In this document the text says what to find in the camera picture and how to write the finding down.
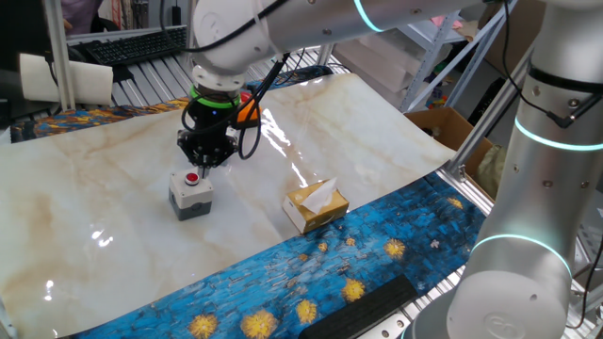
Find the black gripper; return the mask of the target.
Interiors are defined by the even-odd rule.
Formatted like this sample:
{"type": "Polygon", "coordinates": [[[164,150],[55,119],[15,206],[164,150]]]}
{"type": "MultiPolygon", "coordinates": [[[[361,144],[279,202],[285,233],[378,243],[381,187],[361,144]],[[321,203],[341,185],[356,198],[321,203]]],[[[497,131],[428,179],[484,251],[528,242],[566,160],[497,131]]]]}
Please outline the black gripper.
{"type": "MultiPolygon", "coordinates": [[[[232,103],[195,101],[190,107],[190,117],[194,121],[193,130],[200,134],[224,132],[235,113],[236,107],[232,103]]],[[[221,165],[238,151],[238,131],[226,130],[223,135],[213,139],[212,144],[206,149],[204,163],[202,149],[191,132],[179,130],[176,143],[187,161],[196,168],[197,174],[207,179],[213,168],[221,165]]]]}

